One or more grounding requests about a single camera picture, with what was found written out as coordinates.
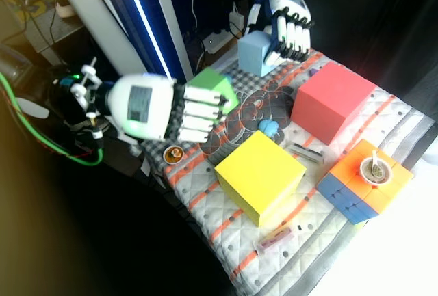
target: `display panel on robot hand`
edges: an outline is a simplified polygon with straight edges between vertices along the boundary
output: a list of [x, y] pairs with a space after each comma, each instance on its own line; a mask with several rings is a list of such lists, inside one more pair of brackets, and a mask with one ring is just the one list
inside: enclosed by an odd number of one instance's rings
[[309, 8], [304, 0], [269, 0], [272, 11], [272, 43], [265, 64], [272, 66], [278, 58], [304, 61], [310, 52]]
[[107, 95], [118, 129], [139, 139], [206, 142], [227, 100], [206, 89], [177, 85], [153, 74], [127, 75]]

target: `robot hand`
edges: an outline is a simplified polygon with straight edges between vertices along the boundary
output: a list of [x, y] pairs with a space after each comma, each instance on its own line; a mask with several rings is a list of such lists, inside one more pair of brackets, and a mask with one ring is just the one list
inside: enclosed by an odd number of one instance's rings
[[[304, 61], [310, 52], [310, 31], [313, 25], [304, 0], [268, 0], [267, 16], [272, 23], [272, 42], [265, 64], [273, 66], [279, 58]], [[250, 11], [248, 28], [257, 24], [262, 5], [256, 3]]]
[[159, 75], [126, 75], [102, 83], [93, 67], [85, 65], [83, 73], [92, 85], [76, 83], [71, 92], [87, 116], [105, 115], [125, 141], [128, 136], [206, 142], [214, 123], [225, 119], [221, 108], [230, 103], [219, 92], [177, 85]]

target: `cube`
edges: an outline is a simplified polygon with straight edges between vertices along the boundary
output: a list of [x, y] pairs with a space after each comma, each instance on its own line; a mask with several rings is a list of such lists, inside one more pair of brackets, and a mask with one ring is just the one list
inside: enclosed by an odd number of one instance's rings
[[375, 87], [330, 62], [298, 89], [291, 120], [328, 145], [356, 118]]
[[298, 186], [306, 167], [257, 131], [215, 171], [225, 193], [262, 226]]
[[233, 86], [226, 76], [219, 74], [211, 68], [206, 68], [193, 79], [188, 81], [187, 85], [203, 88], [221, 93], [228, 103], [222, 106], [221, 110], [224, 114], [228, 114], [231, 110], [239, 105], [239, 100], [233, 90]]
[[377, 150], [362, 139], [318, 183], [318, 191], [341, 211], [353, 224], [381, 214], [400, 190], [413, 178], [413, 174], [394, 161], [382, 150], [378, 156], [392, 168], [393, 178], [386, 185], [366, 183], [359, 173], [362, 161]]
[[265, 65], [265, 56], [271, 44], [271, 37], [262, 32], [254, 31], [238, 42], [239, 68], [263, 77], [276, 66]]

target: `green block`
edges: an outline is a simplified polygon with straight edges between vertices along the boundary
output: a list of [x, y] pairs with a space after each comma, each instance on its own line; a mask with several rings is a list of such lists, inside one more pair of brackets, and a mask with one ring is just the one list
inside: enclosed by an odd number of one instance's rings
[[228, 114], [231, 110], [236, 108], [237, 105], [239, 105], [239, 100], [237, 99], [237, 96], [233, 90], [233, 86], [231, 86], [229, 80], [224, 75], [219, 74], [211, 68], [206, 68], [197, 74], [191, 81], [188, 82], [188, 85], [221, 93], [229, 100], [229, 105], [227, 108], [225, 108], [225, 106], [221, 107], [221, 110], [224, 114]]

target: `yellow box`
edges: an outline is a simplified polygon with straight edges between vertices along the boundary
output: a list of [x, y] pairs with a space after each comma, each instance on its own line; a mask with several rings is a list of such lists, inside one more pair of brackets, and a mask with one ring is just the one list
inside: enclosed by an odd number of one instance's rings
[[215, 171], [225, 193], [256, 226], [261, 226], [295, 190], [306, 167], [257, 131]]

